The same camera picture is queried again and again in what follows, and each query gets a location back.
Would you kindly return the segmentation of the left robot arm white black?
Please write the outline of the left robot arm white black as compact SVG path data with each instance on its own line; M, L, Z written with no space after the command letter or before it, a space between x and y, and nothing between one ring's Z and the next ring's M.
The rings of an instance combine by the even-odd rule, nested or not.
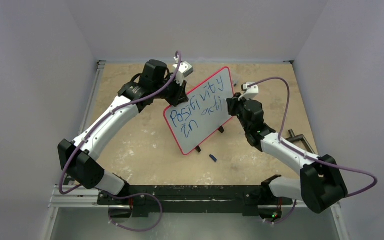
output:
M166 63L151 59L141 73L132 77L118 91L105 112L83 133L57 146L64 175L72 177L86 189L98 189L109 194L118 205L126 203L129 191L126 180L101 167L97 160L107 144L129 121L140 114L155 99L163 99L171 106L186 103L186 78L193 66L175 58L174 72Z

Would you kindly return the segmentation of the blue marker cap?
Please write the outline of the blue marker cap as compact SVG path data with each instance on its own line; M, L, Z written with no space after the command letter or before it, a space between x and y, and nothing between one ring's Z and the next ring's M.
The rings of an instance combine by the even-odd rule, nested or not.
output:
M209 157L216 163L217 162L217 158L215 156L213 156L212 154L209 155Z

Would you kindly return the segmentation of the red framed whiteboard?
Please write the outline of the red framed whiteboard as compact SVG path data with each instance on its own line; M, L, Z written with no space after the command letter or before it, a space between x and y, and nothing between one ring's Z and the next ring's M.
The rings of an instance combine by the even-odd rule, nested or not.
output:
M183 155L194 151L232 118L225 98L233 95L231 71L224 66L190 90L188 102L164 109L163 117Z

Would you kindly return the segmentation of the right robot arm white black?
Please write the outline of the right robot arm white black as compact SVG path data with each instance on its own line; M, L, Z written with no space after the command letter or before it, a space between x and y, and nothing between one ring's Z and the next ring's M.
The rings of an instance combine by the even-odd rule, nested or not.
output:
M227 98L228 114L237 117L250 146L284 163L299 179L274 176L262 183L260 196L268 204L279 198L302 201L320 214L348 195L336 160L318 156L290 143L264 122L263 105L240 93Z

